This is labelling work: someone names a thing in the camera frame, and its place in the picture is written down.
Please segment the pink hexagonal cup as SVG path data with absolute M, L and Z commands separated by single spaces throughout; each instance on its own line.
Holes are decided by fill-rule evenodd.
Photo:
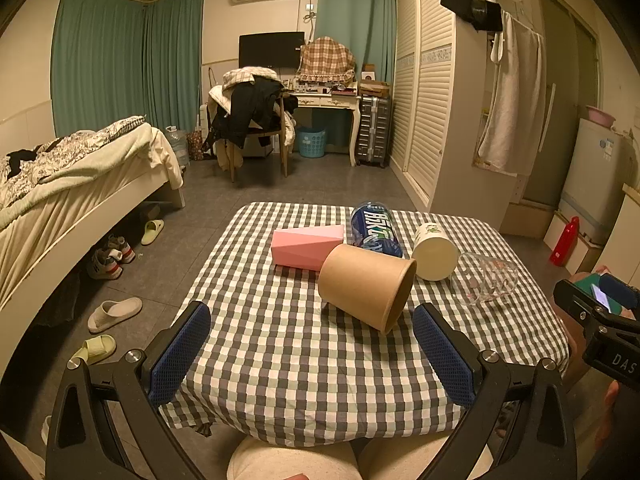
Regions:
M 330 252 L 344 239 L 345 228 L 341 224 L 276 229 L 271 239 L 272 261 L 276 266 L 320 271 Z

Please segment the clear glass cup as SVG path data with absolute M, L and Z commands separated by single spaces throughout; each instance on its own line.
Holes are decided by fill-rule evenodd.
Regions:
M 468 306 L 479 306 L 508 296 L 518 284 L 513 262 L 464 252 L 450 276 L 454 296 Z

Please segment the white printed paper cup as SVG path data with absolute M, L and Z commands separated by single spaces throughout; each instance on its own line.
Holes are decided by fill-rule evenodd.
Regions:
M 414 234 L 412 258 L 416 260 L 416 274 L 427 281 L 449 278 L 456 270 L 460 250 L 438 223 L 421 224 Z

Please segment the green book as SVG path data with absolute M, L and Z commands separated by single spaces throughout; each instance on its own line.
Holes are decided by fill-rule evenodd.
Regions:
M 578 280 L 575 285 L 591 298 L 597 300 L 599 304 L 602 304 L 608 312 L 621 315 L 623 307 L 601 289 L 600 277 L 601 275 L 597 273 L 589 274 L 585 278 Z

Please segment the white slipper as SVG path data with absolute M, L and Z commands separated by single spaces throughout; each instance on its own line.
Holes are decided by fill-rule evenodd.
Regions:
M 143 302 L 138 297 L 130 297 L 120 301 L 105 300 L 90 314 L 88 330 L 92 334 L 105 332 L 136 316 L 142 307 Z

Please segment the white sneaker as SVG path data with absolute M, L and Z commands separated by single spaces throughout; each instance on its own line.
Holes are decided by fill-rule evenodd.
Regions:
M 117 249 L 97 249 L 87 263 L 90 278 L 97 281 L 117 280 L 122 275 L 122 252 Z

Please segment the white washing machine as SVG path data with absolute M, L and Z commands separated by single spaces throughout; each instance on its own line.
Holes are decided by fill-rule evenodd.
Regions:
M 568 220 L 577 217 L 579 233 L 604 245 L 623 203 L 623 185 L 634 183 L 637 168 L 630 139 L 581 119 L 559 212 Z

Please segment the checkered tablecloth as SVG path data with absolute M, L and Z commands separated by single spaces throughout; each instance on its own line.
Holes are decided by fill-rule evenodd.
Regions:
M 343 223 L 344 206 L 254 202 L 221 235 L 178 314 L 207 304 L 212 329 L 174 398 L 160 407 L 169 427 L 223 422 L 277 445 L 315 446 L 358 438 L 407 437 L 454 428 L 452 404 L 413 337 L 411 315 L 431 302 L 480 350 L 534 365 L 551 358 L 564 372 L 570 344 L 532 274 L 503 237 L 473 218 L 392 210 L 405 256 L 420 224 L 440 224 L 462 252 L 512 262 L 514 291 L 470 304 L 448 284 L 414 282 L 387 334 L 322 301 L 317 273 L 277 268 L 277 228 Z

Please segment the bed with beige bedding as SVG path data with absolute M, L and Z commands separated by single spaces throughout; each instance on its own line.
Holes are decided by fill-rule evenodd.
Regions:
M 166 136 L 124 119 L 53 141 L 1 185 L 1 364 L 76 263 L 158 190 L 181 208 L 183 178 Z

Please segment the large water jug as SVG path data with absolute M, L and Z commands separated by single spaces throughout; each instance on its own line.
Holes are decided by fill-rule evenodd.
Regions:
M 178 129 L 176 126 L 167 126 L 165 128 L 165 136 L 171 148 L 174 150 L 180 169 L 182 171 L 186 170 L 186 167 L 190 164 L 186 132 Z

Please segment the white louvered wardrobe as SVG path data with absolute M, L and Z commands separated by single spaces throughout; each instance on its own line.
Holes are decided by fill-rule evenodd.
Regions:
M 396 0 L 396 8 L 390 166 L 416 208 L 498 228 L 515 179 L 476 161 L 487 36 L 440 0 Z

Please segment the wooden chair with clothes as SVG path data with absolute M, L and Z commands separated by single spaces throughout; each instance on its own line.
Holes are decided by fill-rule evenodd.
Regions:
M 262 143 L 278 139 L 282 172 L 288 174 L 288 154 L 295 141 L 294 110 L 298 99 L 278 74 L 267 67 L 245 66 L 229 70 L 208 92 L 207 145 L 219 167 L 231 177 L 243 163 L 246 140 Z

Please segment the green curtain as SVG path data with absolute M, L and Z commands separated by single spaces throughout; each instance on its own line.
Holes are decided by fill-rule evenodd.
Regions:
M 56 135 L 134 115 L 193 131 L 203 10 L 204 0 L 60 0 L 50 64 Z

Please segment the white desk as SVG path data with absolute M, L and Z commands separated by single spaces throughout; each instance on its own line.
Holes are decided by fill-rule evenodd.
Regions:
M 352 128 L 350 129 L 348 154 L 350 166 L 358 165 L 356 148 L 358 132 L 361 120 L 360 96 L 356 94 L 318 93 L 318 92 L 292 92 L 292 96 L 298 99 L 299 108 L 318 108 L 322 110 L 349 110 L 352 113 Z

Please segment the black television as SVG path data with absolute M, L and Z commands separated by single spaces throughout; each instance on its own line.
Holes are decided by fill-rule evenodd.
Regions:
M 261 32 L 239 38 L 239 66 L 292 68 L 300 62 L 303 32 Z

